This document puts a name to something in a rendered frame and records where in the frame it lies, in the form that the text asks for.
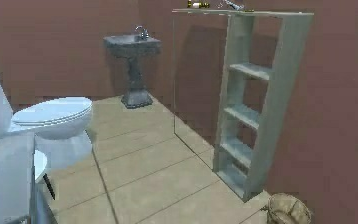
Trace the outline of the silver sink faucet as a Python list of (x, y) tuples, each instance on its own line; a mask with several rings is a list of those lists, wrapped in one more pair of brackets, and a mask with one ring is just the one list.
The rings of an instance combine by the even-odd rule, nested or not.
[(137, 26), (135, 30), (138, 32), (138, 35), (136, 36), (137, 41), (145, 41), (149, 38), (148, 30), (142, 25)]

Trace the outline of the pale grey shelf unit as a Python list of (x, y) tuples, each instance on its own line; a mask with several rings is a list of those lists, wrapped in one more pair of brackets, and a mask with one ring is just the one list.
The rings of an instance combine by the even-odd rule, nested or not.
[[(285, 113), (313, 20), (311, 12), (219, 10), (227, 17), (213, 172), (243, 201), (260, 194), (273, 162)], [(250, 61), (256, 18), (281, 21), (269, 67)], [(263, 107), (243, 102), (250, 79), (267, 84)]]

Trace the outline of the yellow and white bottle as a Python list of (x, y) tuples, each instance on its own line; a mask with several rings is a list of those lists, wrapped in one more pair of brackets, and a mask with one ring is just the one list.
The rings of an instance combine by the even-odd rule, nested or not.
[(187, 8), (210, 8), (210, 3), (207, 2), (193, 2), (192, 0), (187, 1)]

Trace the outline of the silver grey small tool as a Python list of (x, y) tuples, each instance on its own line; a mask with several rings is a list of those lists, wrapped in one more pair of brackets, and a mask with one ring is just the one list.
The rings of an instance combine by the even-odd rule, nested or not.
[(233, 10), (244, 10), (245, 6), (244, 5), (238, 5), (237, 3), (232, 2), (231, 0), (220, 0), (220, 2), (218, 3), (217, 8), (218, 9), (222, 9), (225, 7), (230, 7)]

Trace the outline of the white toilet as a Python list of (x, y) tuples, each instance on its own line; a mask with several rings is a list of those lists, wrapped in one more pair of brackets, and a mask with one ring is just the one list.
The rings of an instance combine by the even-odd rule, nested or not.
[(93, 101), (83, 96), (46, 100), (14, 112), (0, 83), (0, 137), (33, 133), (50, 169), (65, 169), (91, 153), (87, 128), (92, 114)]

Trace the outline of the tan wicker basket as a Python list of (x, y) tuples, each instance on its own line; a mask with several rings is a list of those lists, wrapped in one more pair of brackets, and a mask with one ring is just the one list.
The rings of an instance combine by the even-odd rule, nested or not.
[(267, 224), (312, 224), (312, 214), (300, 199), (276, 193), (267, 203)]

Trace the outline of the white round stool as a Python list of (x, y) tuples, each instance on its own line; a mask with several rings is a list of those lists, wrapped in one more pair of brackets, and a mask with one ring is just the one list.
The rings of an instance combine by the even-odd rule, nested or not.
[(50, 179), (47, 175), (47, 166), (48, 166), (48, 158), (47, 156), (39, 151), (35, 150), (34, 152), (34, 168), (35, 168), (35, 183), (39, 184), (41, 180), (43, 180), (47, 186), (47, 189), (53, 200), (56, 199), (56, 195), (53, 189), (53, 186), (50, 182)]

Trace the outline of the grey pedestal sink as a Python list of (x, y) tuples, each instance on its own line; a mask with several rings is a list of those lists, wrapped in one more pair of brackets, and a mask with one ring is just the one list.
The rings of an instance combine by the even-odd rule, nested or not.
[(136, 109), (152, 104), (144, 84), (139, 59), (160, 53), (161, 41), (152, 37), (142, 39), (136, 34), (115, 35), (103, 38), (105, 47), (117, 58), (125, 58), (128, 65), (128, 90), (121, 102), (127, 109)]

